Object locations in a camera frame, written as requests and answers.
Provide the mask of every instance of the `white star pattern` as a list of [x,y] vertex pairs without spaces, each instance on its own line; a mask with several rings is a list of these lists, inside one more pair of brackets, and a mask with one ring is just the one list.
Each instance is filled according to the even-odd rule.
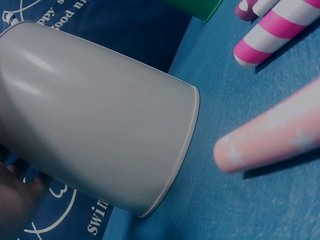
[[301,128],[296,130],[296,138],[291,140],[289,143],[299,148],[301,152],[306,152],[317,147],[316,137],[304,134]]
[[225,143],[229,142],[229,140],[230,140],[229,134],[222,137],[222,141]]
[[241,159],[242,152],[236,151],[234,144],[231,145],[231,152],[229,152],[227,156],[230,158],[233,165],[239,165],[243,162]]

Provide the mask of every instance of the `green cup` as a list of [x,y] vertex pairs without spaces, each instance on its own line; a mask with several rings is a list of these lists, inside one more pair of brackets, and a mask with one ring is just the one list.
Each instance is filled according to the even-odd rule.
[[164,0],[183,12],[208,22],[215,14],[223,0]]

